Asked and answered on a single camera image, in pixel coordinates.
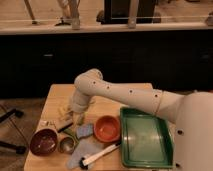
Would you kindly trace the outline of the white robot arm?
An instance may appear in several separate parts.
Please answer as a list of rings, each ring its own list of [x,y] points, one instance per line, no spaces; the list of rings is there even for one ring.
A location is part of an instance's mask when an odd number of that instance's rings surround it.
[[[174,171],[213,171],[213,93],[135,89],[104,81],[98,69],[78,75],[74,86],[74,112],[84,113],[101,96],[165,119],[175,125]]]

